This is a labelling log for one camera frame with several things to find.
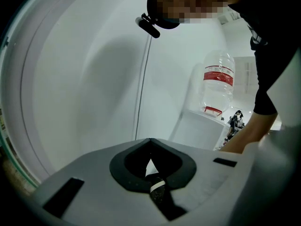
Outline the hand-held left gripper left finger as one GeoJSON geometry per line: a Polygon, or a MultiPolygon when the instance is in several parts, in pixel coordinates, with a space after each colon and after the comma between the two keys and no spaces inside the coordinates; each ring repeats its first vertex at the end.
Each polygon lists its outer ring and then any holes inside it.
{"type": "Polygon", "coordinates": [[[140,143],[122,143],[77,158],[47,178],[31,198],[43,206],[70,178],[84,184],[62,216],[77,226],[161,226],[168,222],[148,194],[130,192],[119,185],[109,169],[118,153],[140,143]]]}

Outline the clear water bottle red label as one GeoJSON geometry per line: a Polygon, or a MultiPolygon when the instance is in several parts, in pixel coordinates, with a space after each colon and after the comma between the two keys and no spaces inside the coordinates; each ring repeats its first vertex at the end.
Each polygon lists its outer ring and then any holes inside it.
{"type": "Polygon", "coordinates": [[[235,61],[224,50],[213,50],[204,59],[199,89],[201,111],[218,117],[228,110],[234,91],[235,61]]]}

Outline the person's black clothing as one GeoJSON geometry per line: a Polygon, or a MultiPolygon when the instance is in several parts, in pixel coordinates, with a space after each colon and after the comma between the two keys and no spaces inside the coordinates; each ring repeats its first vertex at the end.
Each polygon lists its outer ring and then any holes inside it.
{"type": "Polygon", "coordinates": [[[253,111],[275,114],[267,90],[301,46],[301,0],[240,0],[229,7],[240,14],[252,33],[250,46],[259,85],[253,111]]]}

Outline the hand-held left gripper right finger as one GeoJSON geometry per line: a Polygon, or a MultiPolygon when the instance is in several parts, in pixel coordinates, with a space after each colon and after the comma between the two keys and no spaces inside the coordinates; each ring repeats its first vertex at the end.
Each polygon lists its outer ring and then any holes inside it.
{"type": "Polygon", "coordinates": [[[150,143],[164,151],[163,163],[170,163],[170,153],[182,163],[165,177],[170,200],[151,215],[151,226],[234,226],[235,206],[249,177],[248,148],[237,154],[154,138],[150,143]]]}

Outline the person's right forearm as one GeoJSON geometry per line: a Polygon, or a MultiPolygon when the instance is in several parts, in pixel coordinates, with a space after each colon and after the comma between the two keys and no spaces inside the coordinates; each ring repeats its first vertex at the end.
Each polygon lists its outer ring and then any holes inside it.
{"type": "Polygon", "coordinates": [[[277,113],[261,115],[253,112],[248,123],[220,151],[241,154],[249,143],[259,142],[268,134],[277,115],[277,113]]]}

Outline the white water dispenser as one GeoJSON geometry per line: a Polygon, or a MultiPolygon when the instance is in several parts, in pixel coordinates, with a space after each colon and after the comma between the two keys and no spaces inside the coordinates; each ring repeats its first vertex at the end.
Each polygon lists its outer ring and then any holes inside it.
{"type": "Polygon", "coordinates": [[[196,148],[215,150],[222,146],[229,125],[203,113],[181,112],[169,141],[196,148]]]}

